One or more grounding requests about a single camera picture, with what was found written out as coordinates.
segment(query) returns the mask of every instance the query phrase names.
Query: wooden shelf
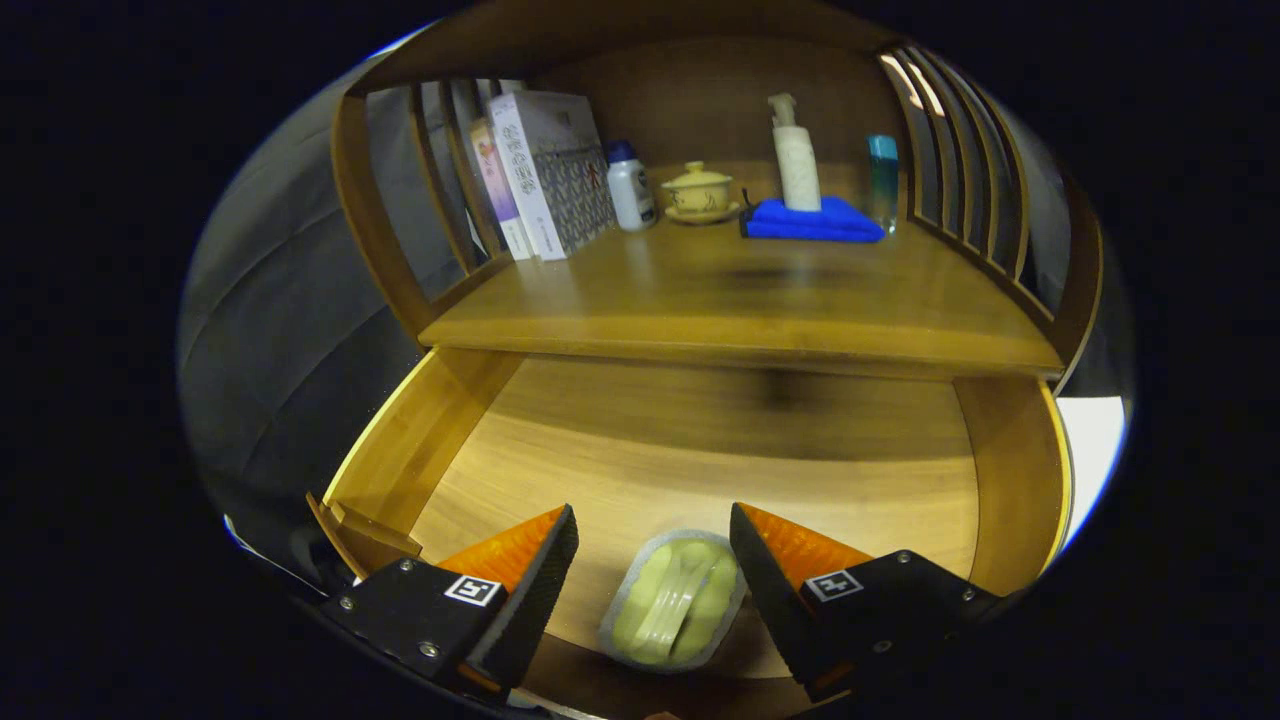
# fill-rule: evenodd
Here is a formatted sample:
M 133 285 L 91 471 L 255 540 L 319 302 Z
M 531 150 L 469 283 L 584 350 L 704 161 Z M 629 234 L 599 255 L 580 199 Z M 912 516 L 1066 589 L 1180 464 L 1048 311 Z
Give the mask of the wooden shelf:
M 419 340 L 890 377 L 1062 372 L 1018 304 L 910 222 L 873 245 L 744 240 L 735 222 L 611 231 L 570 260 L 502 269 Z
M 548 634 L 596 648 L 636 551 L 675 528 L 728 534 L 741 500 L 872 555 L 909 547 L 968 577 L 969 430 L 951 383 L 529 356 L 408 536 L 438 562 L 568 502 L 580 546 Z M 748 601 L 712 673 L 788 678 Z
M 786 37 L 864 53 L 901 37 L 813 0 L 477 3 L 410 38 L 353 90 L 365 94 L 447 77 L 524 78 L 639 42 L 707 35 Z

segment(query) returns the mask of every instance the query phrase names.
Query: wooden wall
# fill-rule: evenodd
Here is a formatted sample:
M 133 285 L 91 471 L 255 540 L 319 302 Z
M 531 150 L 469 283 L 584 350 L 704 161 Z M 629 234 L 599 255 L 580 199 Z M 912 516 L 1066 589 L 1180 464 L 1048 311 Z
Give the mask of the wooden wall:
M 591 99 L 600 138 L 628 140 L 645 164 L 659 208 L 660 183 L 690 160 L 733 176 L 751 201 L 781 197 L 767 97 L 790 92 L 809 129 L 823 195 L 858 204 L 869 191 L 868 135 L 908 145 L 901 109 L 883 69 L 859 55 L 790 40 L 712 37 L 641 45 L 557 67 L 530 88 Z

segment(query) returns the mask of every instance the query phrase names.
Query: green food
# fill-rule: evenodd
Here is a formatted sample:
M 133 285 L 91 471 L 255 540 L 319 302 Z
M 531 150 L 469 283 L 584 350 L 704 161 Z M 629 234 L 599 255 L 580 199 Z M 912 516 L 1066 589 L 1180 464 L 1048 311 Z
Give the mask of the green food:
M 613 624 L 613 644 L 645 665 L 678 665 L 707 648 L 724 619 L 737 562 L 724 546 L 673 539 L 649 556 Z

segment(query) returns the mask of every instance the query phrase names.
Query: black background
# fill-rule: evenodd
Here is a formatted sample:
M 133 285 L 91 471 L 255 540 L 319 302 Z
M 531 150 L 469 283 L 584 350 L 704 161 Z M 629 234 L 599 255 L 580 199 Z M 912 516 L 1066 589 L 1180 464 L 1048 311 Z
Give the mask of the black background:
M 5 5 L 19 360 L 5 605 L 22 643 L 8 707 L 451 714 L 316 628 L 228 542 L 186 454 L 172 348 L 189 254 L 252 149 L 334 77 L 460 5 Z M 1142 383 L 1111 492 L 1028 601 L 859 712 L 1261 715 L 1275 691 L 1260 509 L 1275 471 L 1240 459 L 1274 436 L 1267 383 L 1229 388 L 1267 377 L 1249 366 L 1258 354 L 1226 341 L 1275 334 L 1266 282 L 1245 279 L 1274 255 L 1274 232 L 1248 227 L 1275 211 L 1248 126 L 1275 122 L 1275 12 L 847 5 L 969 70 L 1060 152 L 1129 279 Z

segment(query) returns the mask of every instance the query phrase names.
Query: cup lid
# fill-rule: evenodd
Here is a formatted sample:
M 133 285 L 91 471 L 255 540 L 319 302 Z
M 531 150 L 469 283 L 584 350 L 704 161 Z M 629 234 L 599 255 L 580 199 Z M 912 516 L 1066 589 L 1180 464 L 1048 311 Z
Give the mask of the cup lid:
M 662 183 L 664 188 L 681 188 L 681 187 L 698 187 L 703 184 L 718 184 L 733 179 L 730 176 L 717 173 L 714 170 L 704 170 L 701 160 L 694 160 L 692 163 L 685 163 L 685 169 L 687 173 L 680 176 L 676 179 Z

